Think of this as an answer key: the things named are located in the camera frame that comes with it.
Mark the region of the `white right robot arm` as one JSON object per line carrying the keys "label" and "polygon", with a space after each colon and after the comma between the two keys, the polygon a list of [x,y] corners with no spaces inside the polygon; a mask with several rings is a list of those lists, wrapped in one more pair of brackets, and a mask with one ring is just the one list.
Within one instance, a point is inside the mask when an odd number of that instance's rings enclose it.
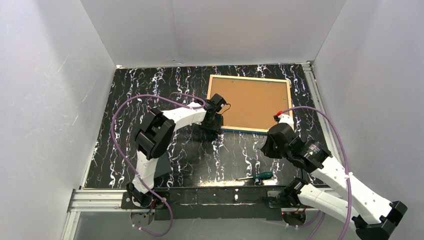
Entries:
{"label": "white right robot arm", "polygon": [[267,157],[289,160],[339,194],[328,194],[296,177],[281,193],[282,199],[294,206],[316,208],[348,223],[362,240],[389,239],[408,210],[401,201],[389,201],[354,175],[346,174],[327,147],[314,140],[303,140],[287,123],[271,127],[260,150]]}

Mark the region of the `black right arm base motor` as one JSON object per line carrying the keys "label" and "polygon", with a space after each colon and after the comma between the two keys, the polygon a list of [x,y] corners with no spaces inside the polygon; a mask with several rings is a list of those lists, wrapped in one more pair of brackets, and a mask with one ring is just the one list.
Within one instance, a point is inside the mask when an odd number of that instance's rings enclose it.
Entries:
{"label": "black right arm base motor", "polygon": [[307,184],[306,180],[295,177],[283,190],[268,191],[262,199],[271,209],[292,207],[294,208],[293,213],[304,213],[306,206],[300,202],[299,194]]}

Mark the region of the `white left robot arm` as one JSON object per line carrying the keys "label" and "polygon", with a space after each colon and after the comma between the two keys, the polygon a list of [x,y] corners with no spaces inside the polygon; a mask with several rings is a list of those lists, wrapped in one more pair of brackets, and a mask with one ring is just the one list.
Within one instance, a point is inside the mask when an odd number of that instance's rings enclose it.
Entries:
{"label": "white left robot arm", "polygon": [[223,99],[207,99],[205,106],[195,100],[187,106],[171,110],[149,109],[134,138],[136,174],[132,182],[126,185],[130,199],[138,202],[141,208],[147,208],[153,200],[149,190],[154,188],[158,160],[168,150],[174,133],[187,126],[199,125],[202,130],[220,134],[224,117],[219,112],[227,104]]}

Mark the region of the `blue picture frame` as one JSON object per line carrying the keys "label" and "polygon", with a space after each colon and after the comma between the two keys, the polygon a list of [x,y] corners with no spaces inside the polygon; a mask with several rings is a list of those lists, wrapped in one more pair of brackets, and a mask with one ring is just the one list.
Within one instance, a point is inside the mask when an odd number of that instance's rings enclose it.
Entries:
{"label": "blue picture frame", "polygon": [[230,104],[219,112],[224,131],[265,134],[277,124],[275,115],[293,107],[288,79],[211,74],[207,98],[215,94]]}

